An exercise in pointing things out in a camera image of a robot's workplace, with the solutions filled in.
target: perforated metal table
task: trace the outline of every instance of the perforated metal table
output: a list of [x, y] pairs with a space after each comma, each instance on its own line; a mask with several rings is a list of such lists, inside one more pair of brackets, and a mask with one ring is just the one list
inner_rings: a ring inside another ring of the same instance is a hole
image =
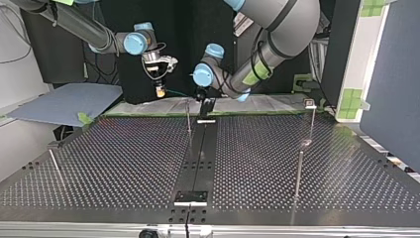
[[[103, 118], [0, 183], [0, 221], [420, 227], [420, 184], [328, 115]], [[205, 207], [175, 207], [205, 191]]]

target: black curtain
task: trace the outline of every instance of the black curtain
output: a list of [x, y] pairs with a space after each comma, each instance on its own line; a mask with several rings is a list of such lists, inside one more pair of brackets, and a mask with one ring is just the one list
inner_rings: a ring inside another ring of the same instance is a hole
[[[103, 0], [106, 25], [115, 32], [132, 32], [138, 23], [152, 22], [157, 40], [167, 43], [163, 55], [179, 60], [166, 87], [193, 95], [192, 76], [209, 43], [225, 48], [224, 67], [234, 66], [234, 12], [223, 1], [208, 0]], [[127, 54], [118, 58], [125, 100], [132, 104], [156, 100], [155, 89], [144, 74], [140, 58]]]

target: gray robot arm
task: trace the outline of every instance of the gray robot arm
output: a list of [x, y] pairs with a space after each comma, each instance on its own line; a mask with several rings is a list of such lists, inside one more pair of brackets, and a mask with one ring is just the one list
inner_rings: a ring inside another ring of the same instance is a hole
[[212, 86], [243, 101], [261, 79], [268, 79], [273, 69], [309, 45], [318, 27], [320, 5], [318, 0], [224, 1], [266, 29], [267, 40], [233, 75], [220, 68], [223, 48], [210, 44], [193, 78], [199, 86]]
[[105, 26], [86, 17], [75, 6], [50, 0], [11, 1], [27, 12], [41, 14], [55, 25], [60, 25], [88, 43], [90, 49], [97, 54], [128, 53], [142, 56], [142, 64], [157, 89], [157, 96], [164, 97], [164, 76], [173, 71], [177, 60], [160, 56], [164, 44], [158, 44], [151, 23], [135, 25], [134, 32], [114, 34]]

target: white panel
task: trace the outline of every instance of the white panel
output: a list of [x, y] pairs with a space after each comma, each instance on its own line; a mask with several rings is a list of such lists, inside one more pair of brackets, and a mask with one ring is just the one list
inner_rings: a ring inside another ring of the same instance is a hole
[[12, 121], [0, 126], [0, 181], [36, 159], [54, 141], [56, 125]]
[[[8, 6], [14, 6], [4, 0], [0, 0], [0, 2], [5, 2]], [[9, 11], [7, 11], [7, 16], [16, 28], [21, 30], [21, 25], [16, 17]], [[0, 61], [22, 57], [29, 49], [6, 24], [4, 18], [0, 16]], [[43, 83], [33, 52], [22, 60], [0, 63], [0, 108], [25, 101], [48, 91], [49, 88]]]

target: white wall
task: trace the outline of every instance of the white wall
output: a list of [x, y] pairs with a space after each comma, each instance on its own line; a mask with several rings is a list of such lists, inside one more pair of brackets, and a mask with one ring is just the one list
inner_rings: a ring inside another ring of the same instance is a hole
[[[14, 6], [4, 0], [0, 2]], [[20, 27], [13, 14], [8, 13], [8, 16], [14, 20], [15, 26]], [[7, 27], [0, 17], [0, 61], [24, 56], [28, 49], [29, 47]], [[43, 83], [33, 52], [17, 62], [0, 63], [0, 108], [34, 98], [48, 91], [49, 88]]]
[[[362, 99], [366, 100], [388, 10], [389, 5], [385, 5], [380, 16], [358, 18], [337, 111], [340, 111], [346, 88], [361, 89]], [[360, 109], [356, 119], [340, 119], [338, 115], [336, 119], [344, 123], [360, 123], [363, 112]]]
[[0, 127], [0, 181], [36, 159], [54, 141], [56, 125], [12, 121]]
[[[13, 14], [8, 16], [20, 27]], [[0, 18], [0, 62], [19, 58], [28, 51], [28, 46], [5, 24]], [[1, 116], [48, 91], [32, 52], [22, 60], [0, 63], [0, 181], [45, 152], [47, 144], [54, 140], [56, 127]]]

